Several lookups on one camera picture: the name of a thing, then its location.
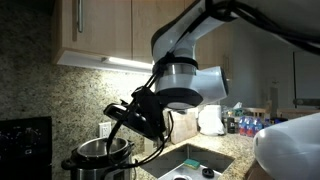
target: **cabinet handle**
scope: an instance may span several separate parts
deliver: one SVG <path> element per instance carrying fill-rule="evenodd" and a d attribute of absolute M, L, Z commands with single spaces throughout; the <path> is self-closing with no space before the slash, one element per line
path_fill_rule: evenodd
<path fill-rule="evenodd" d="M 83 32 L 83 2 L 78 0 L 78 32 Z"/>

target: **kitchen cabinet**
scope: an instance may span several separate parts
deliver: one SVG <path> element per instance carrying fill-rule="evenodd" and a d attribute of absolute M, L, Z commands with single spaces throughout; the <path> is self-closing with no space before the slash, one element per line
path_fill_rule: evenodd
<path fill-rule="evenodd" d="M 151 38 L 184 10 L 184 0 L 133 0 L 133 59 L 152 62 Z"/>
<path fill-rule="evenodd" d="M 185 0 L 185 8 L 194 0 Z M 232 23 L 222 24 L 196 42 L 196 60 L 199 69 L 221 66 L 228 79 L 232 79 Z"/>
<path fill-rule="evenodd" d="M 53 62 L 66 51 L 131 59 L 131 0 L 82 0 L 82 33 L 77 28 L 79 1 L 55 2 Z"/>

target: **pot handle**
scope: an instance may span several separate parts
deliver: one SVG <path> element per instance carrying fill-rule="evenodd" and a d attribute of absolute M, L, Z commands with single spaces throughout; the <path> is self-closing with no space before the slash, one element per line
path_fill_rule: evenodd
<path fill-rule="evenodd" d="M 61 167 L 64 170 L 72 170 L 75 169 L 77 166 L 76 163 L 71 161 L 71 159 L 65 159 L 61 162 Z"/>

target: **wooden cabinet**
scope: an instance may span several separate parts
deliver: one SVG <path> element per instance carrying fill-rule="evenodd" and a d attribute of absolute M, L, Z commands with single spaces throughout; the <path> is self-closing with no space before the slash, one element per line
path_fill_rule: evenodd
<path fill-rule="evenodd" d="M 78 0 L 57 0 L 53 13 L 53 61 L 65 51 L 132 58 L 131 0 L 82 0 L 83 32 L 77 29 Z"/>
<path fill-rule="evenodd" d="M 151 38 L 184 10 L 184 0 L 133 0 L 133 59 L 152 62 Z"/>
<path fill-rule="evenodd" d="M 194 0 L 185 0 L 187 8 Z M 232 23 L 225 23 L 196 42 L 196 60 L 199 69 L 221 66 L 228 79 L 232 79 Z"/>

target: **white container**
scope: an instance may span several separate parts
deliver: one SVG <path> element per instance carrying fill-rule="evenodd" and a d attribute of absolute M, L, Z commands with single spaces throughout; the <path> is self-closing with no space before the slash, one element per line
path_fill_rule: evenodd
<path fill-rule="evenodd" d="M 221 106 L 207 105 L 199 113 L 200 133 L 205 135 L 216 136 L 224 134 L 224 127 L 221 122 Z"/>

